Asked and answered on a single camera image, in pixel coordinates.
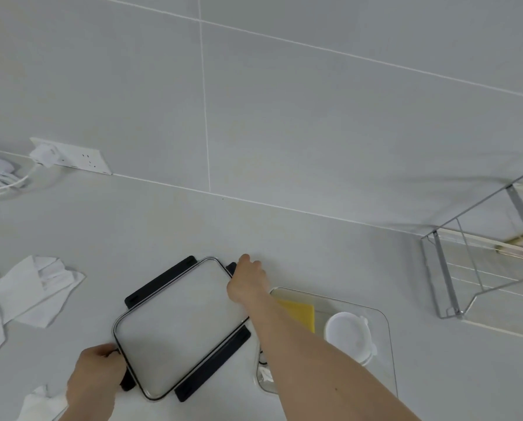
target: yellow sponge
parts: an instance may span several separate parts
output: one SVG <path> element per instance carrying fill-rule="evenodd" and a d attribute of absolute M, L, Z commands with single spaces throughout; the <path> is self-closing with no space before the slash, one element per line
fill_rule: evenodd
<path fill-rule="evenodd" d="M 295 301 L 276 299 L 291 318 L 305 325 L 310 332 L 314 332 L 314 306 L 311 304 L 297 303 Z"/>

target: white container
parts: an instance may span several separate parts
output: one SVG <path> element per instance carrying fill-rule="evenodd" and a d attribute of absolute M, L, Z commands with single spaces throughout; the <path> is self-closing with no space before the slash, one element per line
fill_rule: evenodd
<path fill-rule="evenodd" d="M 363 366 L 377 354 L 367 319 L 348 311 L 341 311 L 328 319 L 324 339 Z"/>

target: plug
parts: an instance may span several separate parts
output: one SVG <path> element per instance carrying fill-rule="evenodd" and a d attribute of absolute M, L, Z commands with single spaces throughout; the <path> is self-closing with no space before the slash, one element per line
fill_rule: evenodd
<path fill-rule="evenodd" d="M 59 161 L 60 157 L 59 150 L 50 143 L 41 143 L 30 152 L 31 159 L 47 168 Z"/>

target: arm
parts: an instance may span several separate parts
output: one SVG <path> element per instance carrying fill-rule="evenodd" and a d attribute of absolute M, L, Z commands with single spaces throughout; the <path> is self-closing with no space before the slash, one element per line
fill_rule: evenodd
<path fill-rule="evenodd" d="M 259 261 L 240 257 L 227 291 L 244 305 L 289 421 L 419 421 L 366 368 L 291 318 Z"/>
<path fill-rule="evenodd" d="M 83 350 L 67 383 L 68 408 L 59 421 L 108 421 L 125 360 L 114 344 Z"/>

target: finger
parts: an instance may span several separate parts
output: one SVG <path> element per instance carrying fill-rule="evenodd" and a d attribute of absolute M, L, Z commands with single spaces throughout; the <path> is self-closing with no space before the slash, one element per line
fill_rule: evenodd
<path fill-rule="evenodd" d="M 117 346 L 114 343 L 100 344 L 99 346 L 89 347 L 83 350 L 83 354 L 92 354 L 97 356 L 106 356 L 115 350 Z"/>
<path fill-rule="evenodd" d="M 110 365 L 115 366 L 116 368 L 119 368 L 119 369 L 127 367 L 125 358 L 117 352 L 111 353 L 107 357 L 107 361 Z"/>

